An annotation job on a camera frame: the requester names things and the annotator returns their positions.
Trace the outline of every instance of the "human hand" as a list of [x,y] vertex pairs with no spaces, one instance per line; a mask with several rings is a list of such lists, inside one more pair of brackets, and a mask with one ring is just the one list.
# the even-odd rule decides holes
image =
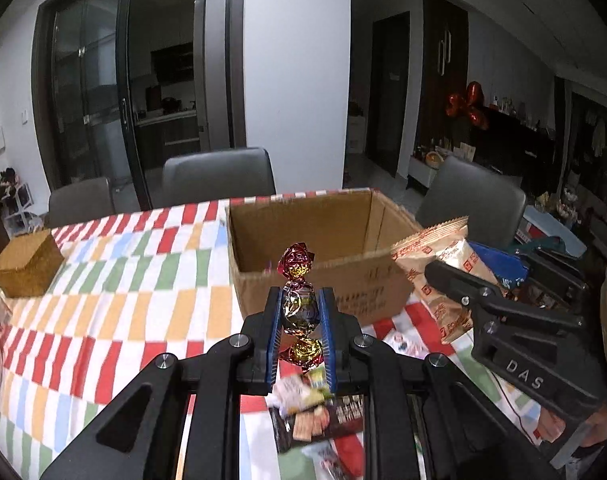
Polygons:
[[[598,412],[593,413],[587,420],[587,423],[592,425],[592,430],[587,434],[581,447],[589,447],[607,439],[607,406],[603,406]],[[557,440],[563,430],[566,429],[565,421],[561,420],[554,413],[549,412],[545,408],[541,409],[539,415],[539,424],[537,431],[541,438],[548,442]]]

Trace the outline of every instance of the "kitchen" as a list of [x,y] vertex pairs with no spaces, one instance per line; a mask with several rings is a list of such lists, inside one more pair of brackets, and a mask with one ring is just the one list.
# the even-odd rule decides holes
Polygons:
[[[208,149],[203,48],[193,48],[197,0],[131,0],[128,56],[132,116],[139,158],[152,200],[160,200],[163,164]],[[201,12],[205,0],[201,1]]]

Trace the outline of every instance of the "chair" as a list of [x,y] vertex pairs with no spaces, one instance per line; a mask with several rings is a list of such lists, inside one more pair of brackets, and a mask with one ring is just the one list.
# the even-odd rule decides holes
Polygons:
[[115,214],[110,181],[90,178],[56,189],[50,195],[48,226],[80,224]]
[[429,227],[468,216],[470,240],[505,249],[515,237],[525,205],[525,193],[507,178],[449,156],[415,217]]
[[270,157],[263,148],[168,158],[161,187],[164,207],[275,194]]

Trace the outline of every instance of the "striped tablecloth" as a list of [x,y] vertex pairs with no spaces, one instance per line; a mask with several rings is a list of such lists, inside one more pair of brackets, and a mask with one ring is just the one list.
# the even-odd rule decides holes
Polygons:
[[[242,317],[228,271],[228,202],[121,214],[52,232],[65,263],[45,296],[8,300],[13,316],[0,327],[5,356],[0,450],[22,478],[39,478],[154,356],[201,354],[240,331]],[[536,441],[539,406],[472,360],[472,332],[442,345],[436,323],[419,300],[411,296],[399,309],[398,316],[363,331],[383,338],[396,328],[420,337],[430,351],[448,355]],[[280,364],[280,375],[297,371]],[[186,428],[191,413],[192,402]],[[311,459],[300,450],[277,455],[265,399],[243,397],[241,413],[240,478],[317,478]],[[334,441],[353,470],[362,467],[362,438]],[[186,434],[178,479],[185,446]]]

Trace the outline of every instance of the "open cardboard box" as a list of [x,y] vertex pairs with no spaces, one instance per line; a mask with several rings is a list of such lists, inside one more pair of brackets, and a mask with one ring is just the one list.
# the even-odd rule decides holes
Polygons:
[[306,279],[331,286],[341,312],[361,325],[395,316],[412,290],[391,246],[421,230],[381,192],[354,190],[314,197],[232,205],[228,210],[230,272],[243,317],[263,311],[284,251],[305,242],[315,253]]

